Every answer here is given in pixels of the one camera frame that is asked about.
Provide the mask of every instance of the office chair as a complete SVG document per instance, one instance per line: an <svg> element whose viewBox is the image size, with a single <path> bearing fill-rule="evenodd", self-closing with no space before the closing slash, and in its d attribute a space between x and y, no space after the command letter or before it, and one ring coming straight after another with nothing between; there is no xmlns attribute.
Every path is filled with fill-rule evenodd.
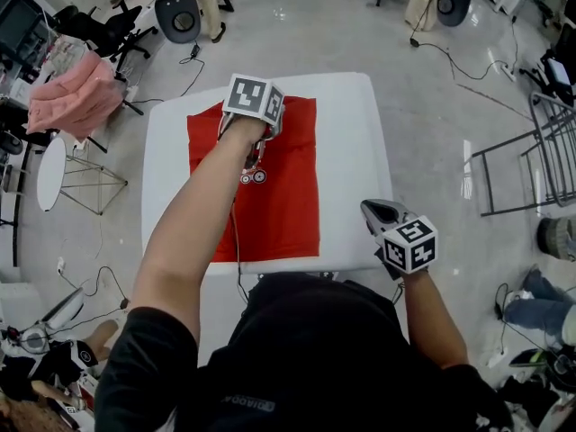
<svg viewBox="0 0 576 432"><path fill-rule="evenodd" d="M143 53L145 59L150 57L150 53L136 43L149 32L158 33L158 29L150 27L145 31L138 30L133 33L134 22L142 11L142 7L135 6L129 10L124 0L121 0L112 8L118 6L122 9L122 13L114 15L106 23L98 22L92 18L95 8L89 13L81 13L74 5L67 6L54 15L52 29L63 35L91 41L96 46L94 50L96 54L101 58L110 57L111 62L116 62L120 56L120 61L116 67L116 77L120 78L118 72L130 51Z"/></svg>
<svg viewBox="0 0 576 432"><path fill-rule="evenodd" d="M544 75L546 80L543 79L540 70L533 68L532 72L528 72L521 68L520 75L529 77L536 83L542 93L547 96L558 98L570 107L574 106L574 94L572 93L572 85L576 84L576 60L574 59L574 51L576 50L576 31L566 23L562 27L560 39L555 46L551 47L540 58L540 62L544 66ZM570 84L566 85L558 81L554 74L554 69L551 60L561 63L568 74Z"/></svg>

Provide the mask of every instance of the pink jacket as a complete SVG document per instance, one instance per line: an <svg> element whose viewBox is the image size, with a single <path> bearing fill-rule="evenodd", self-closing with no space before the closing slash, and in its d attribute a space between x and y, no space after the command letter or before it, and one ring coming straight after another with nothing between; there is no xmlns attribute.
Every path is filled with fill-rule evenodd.
<svg viewBox="0 0 576 432"><path fill-rule="evenodd" d="M68 72L32 90L27 133L56 128L83 140L121 103L113 68L88 51Z"/></svg>

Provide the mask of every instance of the jeans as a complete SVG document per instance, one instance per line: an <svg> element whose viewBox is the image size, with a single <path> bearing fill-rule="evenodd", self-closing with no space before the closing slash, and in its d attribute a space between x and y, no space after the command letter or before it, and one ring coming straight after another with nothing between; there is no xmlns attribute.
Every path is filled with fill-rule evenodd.
<svg viewBox="0 0 576 432"><path fill-rule="evenodd" d="M564 320L575 301L563 290L552 286L542 272L531 270L522 288L534 299L516 299L504 310L504 320L526 329L541 329L562 341Z"/></svg>

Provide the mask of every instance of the white stool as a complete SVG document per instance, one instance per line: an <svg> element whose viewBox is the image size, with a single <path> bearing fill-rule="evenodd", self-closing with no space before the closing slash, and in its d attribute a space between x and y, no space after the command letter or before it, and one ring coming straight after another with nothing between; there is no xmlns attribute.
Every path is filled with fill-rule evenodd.
<svg viewBox="0 0 576 432"><path fill-rule="evenodd" d="M73 161L78 163L82 169L76 169L72 171L66 171L66 163L68 161ZM71 175L73 173L80 173L85 171L96 171L98 172L98 182L95 184L64 184L64 176ZM102 176L107 176L113 180L111 183L103 183ZM104 185L118 185L120 188L118 191L110 198L107 204L102 206L102 187ZM122 179L106 167L102 165L97 165L96 163L89 162L88 160L83 160L82 158L67 155L66 144L62 138L54 139L49 146L46 148L44 155L42 156L42 161L40 162L40 170L38 172L37 180L37 197L38 204L45 211L48 212L56 204L56 200L59 195L62 194L70 200L83 206L90 212L101 216L104 210L108 207L111 201L116 198L116 196L122 191L124 187L128 185L128 181ZM98 189L98 207L96 210L80 202L77 198L67 193L64 189L70 189L75 187L97 187Z"/></svg>

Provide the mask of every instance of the desk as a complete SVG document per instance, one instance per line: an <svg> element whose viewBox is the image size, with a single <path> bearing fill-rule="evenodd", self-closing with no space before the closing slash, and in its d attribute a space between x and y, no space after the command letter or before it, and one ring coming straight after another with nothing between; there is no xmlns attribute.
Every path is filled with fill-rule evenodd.
<svg viewBox="0 0 576 432"><path fill-rule="evenodd" d="M360 202L392 199L392 183L380 116L370 78L338 73L275 78L287 94L317 99L316 175L319 190L318 257L242 263L248 274L375 268L377 246ZM155 106L148 123L142 176L142 246L190 175L186 116L221 101L218 88ZM236 263L211 263L207 275L236 273Z"/></svg>

